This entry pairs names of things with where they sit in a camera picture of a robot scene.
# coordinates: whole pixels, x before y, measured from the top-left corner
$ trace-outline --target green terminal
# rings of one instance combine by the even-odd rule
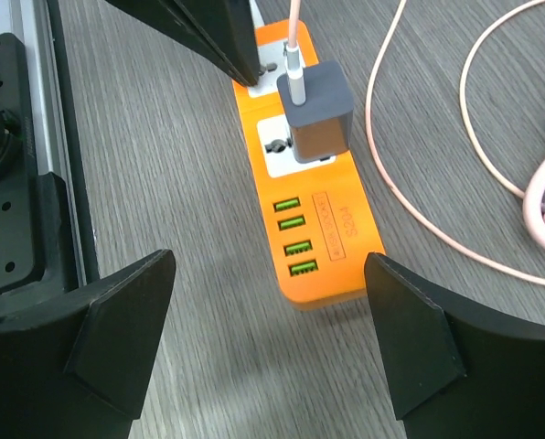
[[[284,254],[292,256],[294,254],[309,252],[313,250],[313,246],[310,241],[297,242],[296,244],[286,245],[284,247]]]
[[[287,209],[298,208],[299,206],[301,206],[299,198],[291,198],[286,199],[285,201],[279,201],[278,203],[274,203],[274,211],[281,212]]]
[[[298,276],[299,274],[305,274],[314,272],[317,270],[316,261],[301,262],[289,267],[291,271],[291,276]]]
[[[305,224],[305,217],[301,215],[300,217],[284,219],[279,221],[279,229],[287,230],[292,229],[293,227],[303,226]]]

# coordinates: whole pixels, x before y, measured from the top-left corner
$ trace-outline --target power strip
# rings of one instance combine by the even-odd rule
[[[256,87],[233,87],[281,292],[309,310],[364,296],[364,263],[384,247],[350,152],[294,159],[276,88],[287,29],[286,20],[256,29],[266,69]],[[317,64],[304,23],[298,35],[305,65]]]

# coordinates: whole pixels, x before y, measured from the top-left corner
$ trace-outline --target tabletop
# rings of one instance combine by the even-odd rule
[[[293,310],[274,276],[231,82],[100,0],[61,3],[102,275],[159,248],[176,284],[131,438],[402,438],[368,301]],[[458,84],[479,35],[516,0],[409,0],[378,76],[381,157],[402,192],[471,249],[545,276],[520,202],[484,169]],[[289,1],[261,0],[265,22]],[[478,302],[545,324],[545,288],[467,260],[392,196],[364,135],[369,73],[397,0],[303,1],[320,59],[356,96],[352,150],[388,255]],[[545,157],[545,5],[476,56],[467,99],[480,141],[520,187]]]

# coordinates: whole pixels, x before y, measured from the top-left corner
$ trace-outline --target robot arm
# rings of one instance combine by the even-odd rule
[[[249,0],[106,0],[190,48],[245,87],[260,62]]]

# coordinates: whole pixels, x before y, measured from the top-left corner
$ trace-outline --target gray cube connector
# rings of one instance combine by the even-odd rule
[[[291,101],[287,75],[277,80],[284,114],[291,128],[294,158],[309,163],[349,150],[354,117],[354,96],[336,61],[304,69],[303,105]]]

